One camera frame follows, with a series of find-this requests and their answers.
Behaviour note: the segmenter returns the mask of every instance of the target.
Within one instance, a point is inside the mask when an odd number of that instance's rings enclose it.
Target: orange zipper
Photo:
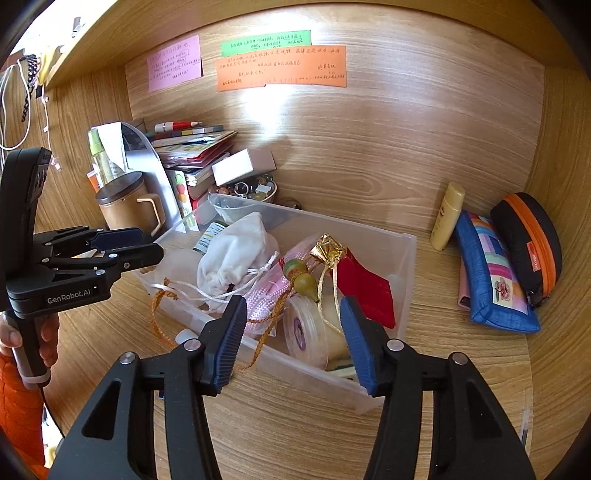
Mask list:
[[[547,297],[556,285],[556,265],[554,255],[538,220],[529,207],[516,193],[510,193],[504,200],[513,208],[525,230],[529,234],[535,250],[540,257],[542,270],[542,295]]]

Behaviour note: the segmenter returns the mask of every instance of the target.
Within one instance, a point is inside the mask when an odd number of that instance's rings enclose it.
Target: orange sticky note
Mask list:
[[[238,90],[267,83],[347,86],[344,45],[270,48],[216,60],[217,89]]]

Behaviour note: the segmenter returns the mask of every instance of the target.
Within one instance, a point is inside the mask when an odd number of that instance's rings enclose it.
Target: human hand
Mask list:
[[[41,327],[41,345],[39,355],[47,367],[52,367],[57,362],[57,340],[60,328],[60,318],[57,313],[47,316]],[[12,348],[22,345],[21,334],[11,327],[4,315],[0,318],[0,353],[4,356],[12,356]]]

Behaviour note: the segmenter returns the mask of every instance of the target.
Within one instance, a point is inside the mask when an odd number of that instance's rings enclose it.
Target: red pencil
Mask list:
[[[165,124],[158,124],[154,127],[154,131],[158,134],[162,132],[171,132],[172,130],[185,130],[186,128],[193,128],[201,125],[201,122],[166,122]]]

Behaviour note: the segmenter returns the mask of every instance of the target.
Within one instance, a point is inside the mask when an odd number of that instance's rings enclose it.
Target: pink sticky note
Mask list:
[[[148,57],[149,92],[202,76],[199,35],[181,40]]]

